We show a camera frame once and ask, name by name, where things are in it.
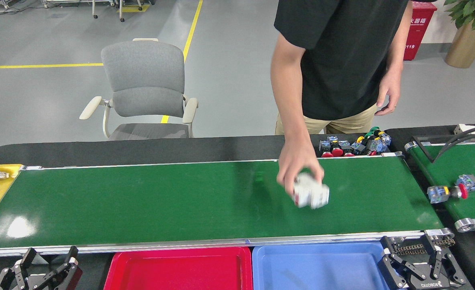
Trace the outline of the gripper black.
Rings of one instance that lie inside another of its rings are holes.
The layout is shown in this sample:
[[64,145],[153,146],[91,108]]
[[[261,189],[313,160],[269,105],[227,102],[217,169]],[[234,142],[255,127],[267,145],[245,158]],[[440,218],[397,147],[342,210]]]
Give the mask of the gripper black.
[[451,237],[433,239],[423,235],[423,247],[429,255],[429,273],[420,281],[421,272],[413,264],[401,259],[394,253],[390,237],[380,239],[383,256],[378,268],[389,288],[408,288],[410,290],[443,290],[460,288],[467,283],[467,277],[461,270],[449,247],[455,245]]
[[68,255],[58,268],[52,270],[44,278],[29,278],[28,269],[33,264],[37,252],[29,248],[23,258],[11,268],[4,268],[0,272],[0,290],[9,290],[16,282],[15,290],[74,290],[83,271],[78,266],[78,249],[72,246]]

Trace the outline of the person's right hand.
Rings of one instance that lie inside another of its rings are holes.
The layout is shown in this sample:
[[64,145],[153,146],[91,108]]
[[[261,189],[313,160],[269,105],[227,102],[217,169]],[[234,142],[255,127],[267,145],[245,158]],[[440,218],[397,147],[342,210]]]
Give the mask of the person's right hand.
[[322,184],[324,169],[316,158],[309,136],[285,135],[284,146],[278,159],[279,172],[277,182],[284,187],[289,196],[294,196],[295,180],[303,169],[309,169],[313,179]]

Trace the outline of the person's left hand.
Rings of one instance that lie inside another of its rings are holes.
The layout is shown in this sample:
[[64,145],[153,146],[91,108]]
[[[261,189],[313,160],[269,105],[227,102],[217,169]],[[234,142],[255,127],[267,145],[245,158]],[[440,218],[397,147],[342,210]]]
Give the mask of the person's left hand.
[[391,114],[396,110],[400,98],[401,74],[387,72],[379,84],[376,117]]

